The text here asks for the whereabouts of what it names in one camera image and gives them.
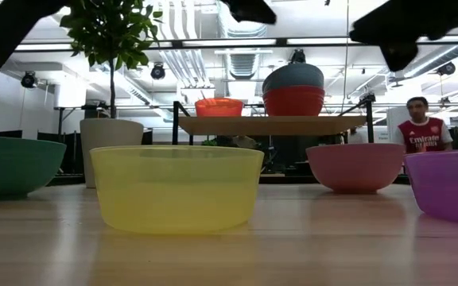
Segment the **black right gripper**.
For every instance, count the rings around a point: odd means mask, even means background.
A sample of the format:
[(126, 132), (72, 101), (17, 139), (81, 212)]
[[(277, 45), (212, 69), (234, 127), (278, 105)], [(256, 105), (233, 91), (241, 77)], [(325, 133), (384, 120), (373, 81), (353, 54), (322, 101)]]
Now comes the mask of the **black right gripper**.
[(458, 0), (417, 0), (416, 32), (406, 22), (402, 0), (388, 0), (352, 24), (349, 37), (364, 44), (378, 44), (391, 72), (406, 68), (417, 56), (417, 40), (436, 41), (458, 28)]

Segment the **grey-blue bowl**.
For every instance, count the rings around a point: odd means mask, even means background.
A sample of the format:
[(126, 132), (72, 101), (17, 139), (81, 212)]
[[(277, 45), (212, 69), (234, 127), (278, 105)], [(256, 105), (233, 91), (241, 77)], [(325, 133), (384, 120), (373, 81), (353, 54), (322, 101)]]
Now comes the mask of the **grey-blue bowl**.
[(263, 81), (262, 93), (289, 86), (313, 86), (324, 89), (324, 74), (315, 65), (288, 64), (271, 72)]

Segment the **red bowl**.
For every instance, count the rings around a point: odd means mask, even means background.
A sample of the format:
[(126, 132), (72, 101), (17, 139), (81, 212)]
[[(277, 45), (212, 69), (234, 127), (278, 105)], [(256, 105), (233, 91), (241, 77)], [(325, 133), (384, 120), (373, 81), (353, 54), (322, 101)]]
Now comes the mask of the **red bowl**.
[(325, 91), (319, 87), (291, 86), (269, 90), (263, 102), (269, 116), (318, 116)]

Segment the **orange translucent bowl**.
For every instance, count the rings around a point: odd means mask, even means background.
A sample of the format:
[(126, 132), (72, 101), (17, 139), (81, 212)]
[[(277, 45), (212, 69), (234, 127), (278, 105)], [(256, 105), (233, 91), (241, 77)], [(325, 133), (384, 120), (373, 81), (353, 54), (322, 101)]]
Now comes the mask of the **orange translucent bowl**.
[(195, 102), (198, 117), (240, 117), (244, 103), (237, 99), (212, 98)]

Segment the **teal bowl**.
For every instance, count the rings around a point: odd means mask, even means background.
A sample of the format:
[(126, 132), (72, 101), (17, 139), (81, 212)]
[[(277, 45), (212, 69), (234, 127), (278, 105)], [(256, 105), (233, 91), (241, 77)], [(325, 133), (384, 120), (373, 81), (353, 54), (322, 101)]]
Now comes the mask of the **teal bowl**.
[(60, 170), (66, 145), (0, 137), (0, 199), (20, 199), (47, 185)]

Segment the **person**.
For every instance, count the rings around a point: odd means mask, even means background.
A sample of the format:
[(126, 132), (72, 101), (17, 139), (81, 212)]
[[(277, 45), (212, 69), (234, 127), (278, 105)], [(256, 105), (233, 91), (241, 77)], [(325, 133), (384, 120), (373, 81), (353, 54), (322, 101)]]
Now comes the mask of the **person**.
[(426, 113), (429, 109), (425, 97), (413, 97), (406, 103), (410, 119), (399, 124), (392, 135), (393, 143), (404, 145), (406, 153), (447, 151), (453, 139), (442, 119)]

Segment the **pink bowl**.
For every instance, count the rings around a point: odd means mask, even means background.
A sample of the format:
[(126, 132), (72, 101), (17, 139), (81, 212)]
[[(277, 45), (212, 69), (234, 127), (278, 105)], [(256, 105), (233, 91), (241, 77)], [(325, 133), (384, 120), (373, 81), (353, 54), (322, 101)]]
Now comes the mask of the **pink bowl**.
[(391, 143), (322, 145), (305, 150), (316, 180), (335, 193), (375, 193), (392, 184), (405, 148)]

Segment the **green leafy tree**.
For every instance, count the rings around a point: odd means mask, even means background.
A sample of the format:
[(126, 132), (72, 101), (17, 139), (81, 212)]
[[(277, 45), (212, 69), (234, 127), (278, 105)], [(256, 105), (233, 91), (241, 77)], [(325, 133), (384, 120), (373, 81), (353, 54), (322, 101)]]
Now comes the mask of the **green leafy tree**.
[(60, 26), (72, 38), (73, 54), (84, 54), (91, 67), (109, 65), (110, 117), (115, 118), (115, 72), (149, 63), (145, 50), (158, 42), (163, 12), (146, 0), (68, 0), (67, 7), (70, 14)]

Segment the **purple bowl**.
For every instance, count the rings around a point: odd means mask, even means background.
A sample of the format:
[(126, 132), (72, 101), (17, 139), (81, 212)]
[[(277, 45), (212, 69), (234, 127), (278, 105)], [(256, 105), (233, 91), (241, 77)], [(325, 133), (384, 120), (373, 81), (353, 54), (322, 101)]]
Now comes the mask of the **purple bowl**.
[(419, 209), (458, 222), (458, 150), (409, 154), (404, 163)]

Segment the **beige planter pot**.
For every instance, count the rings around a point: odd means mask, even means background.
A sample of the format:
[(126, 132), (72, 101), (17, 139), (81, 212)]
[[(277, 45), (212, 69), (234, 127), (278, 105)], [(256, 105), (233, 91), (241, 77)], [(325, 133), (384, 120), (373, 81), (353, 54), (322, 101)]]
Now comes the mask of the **beige planter pot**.
[(86, 188), (95, 188), (90, 151), (100, 147), (140, 145), (144, 126), (113, 118), (88, 118), (80, 121), (83, 171)]

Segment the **yellow translucent bowl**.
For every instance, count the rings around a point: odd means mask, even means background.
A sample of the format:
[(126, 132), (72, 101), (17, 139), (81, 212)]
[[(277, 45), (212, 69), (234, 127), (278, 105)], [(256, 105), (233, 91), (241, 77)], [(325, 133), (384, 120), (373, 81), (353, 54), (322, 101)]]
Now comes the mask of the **yellow translucent bowl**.
[(141, 234), (203, 234), (253, 214), (264, 154), (202, 145), (90, 151), (103, 221)]

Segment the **white ventilation duct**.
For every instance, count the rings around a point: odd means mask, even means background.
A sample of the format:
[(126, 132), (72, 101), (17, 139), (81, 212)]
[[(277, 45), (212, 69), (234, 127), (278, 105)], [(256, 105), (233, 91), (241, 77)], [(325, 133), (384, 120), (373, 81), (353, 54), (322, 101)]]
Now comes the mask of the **white ventilation duct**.
[[(251, 21), (237, 22), (228, 7), (218, 0), (218, 20), (220, 35), (230, 40), (263, 38), (267, 33), (267, 24)], [(234, 79), (251, 79), (258, 70), (260, 55), (257, 48), (234, 48), (226, 55), (228, 71)]]

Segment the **wooden shelf with black frame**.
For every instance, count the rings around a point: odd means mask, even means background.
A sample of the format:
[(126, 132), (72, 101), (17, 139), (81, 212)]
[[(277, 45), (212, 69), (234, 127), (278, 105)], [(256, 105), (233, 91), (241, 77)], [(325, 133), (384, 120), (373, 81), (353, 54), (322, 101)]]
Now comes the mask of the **wooden shelf with black frame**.
[(364, 116), (349, 116), (347, 111), (336, 116), (272, 116), (272, 117), (192, 117), (178, 101), (173, 103), (173, 138), (179, 142), (179, 130), (195, 136), (332, 136), (357, 126), (367, 126), (367, 140), (374, 141), (372, 101), (365, 99), (349, 110), (365, 106)]

